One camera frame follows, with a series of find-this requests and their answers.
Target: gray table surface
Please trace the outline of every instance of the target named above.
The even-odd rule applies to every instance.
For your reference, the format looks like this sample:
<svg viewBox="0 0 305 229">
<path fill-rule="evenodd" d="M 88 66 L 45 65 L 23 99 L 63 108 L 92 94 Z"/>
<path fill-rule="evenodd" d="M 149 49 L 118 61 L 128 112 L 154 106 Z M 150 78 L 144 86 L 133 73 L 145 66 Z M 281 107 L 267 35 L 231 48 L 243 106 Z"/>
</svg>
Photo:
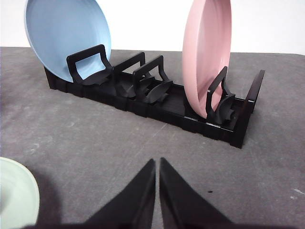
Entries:
<svg viewBox="0 0 305 229">
<path fill-rule="evenodd" d="M 111 63 L 136 52 L 113 50 Z M 146 54 L 148 60 L 163 54 L 168 76 L 182 83 L 180 52 Z M 302 229 L 305 56 L 232 53 L 231 91 L 245 98 L 260 69 L 267 72 L 259 100 L 245 145 L 237 149 L 51 90 L 30 48 L 1 48 L 1 155 L 26 165 L 36 177 L 40 223 L 85 221 L 150 158 L 163 156 L 233 222 Z M 152 228 L 163 228 L 158 198 Z"/>
</svg>

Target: dish rack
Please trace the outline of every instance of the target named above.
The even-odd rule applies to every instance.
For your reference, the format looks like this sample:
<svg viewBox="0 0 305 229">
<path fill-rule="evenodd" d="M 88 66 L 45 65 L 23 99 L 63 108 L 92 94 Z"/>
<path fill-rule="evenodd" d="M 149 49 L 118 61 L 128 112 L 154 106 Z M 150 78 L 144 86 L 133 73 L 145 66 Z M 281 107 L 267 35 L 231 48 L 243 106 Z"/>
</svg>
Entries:
<svg viewBox="0 0 305 229">
<path fill-rule="evenodd" d="M 77 72 L 76 62 L 100 54 L 106 69 L 83 80 Z M 133 74 L 124 70 L 140 63 Z M 98 45 L 67 57 L 67 64 L 73 83 L 67 82 L 51 73 L 46 67 L 51 89 L 71 93 L 122 111 L 133 112 L 142 117 L 156 119 L 199 133 L 205 137 L 222 140 L 237 148 L 242 148 L 251 114 L 254 111 L 265 71 L 255 77 L 246 99 L 236 98 L 225 83 L 227 67 L 224 67 L 208 90 L 206 119 L 200 117 L 187 101 L 184 87 L 174 84 L 163 69 L 163 56 L 145 62 L 141 52 L 122 63 L 111 66 L 106 58 L 105 47 Z M 156 80 L 149 71 L 158 67 L 162 80 Z M 216 111 L 212 109 L 212 95 L 217 86 L 223 89 L 222 100 Z"/>
</svg>

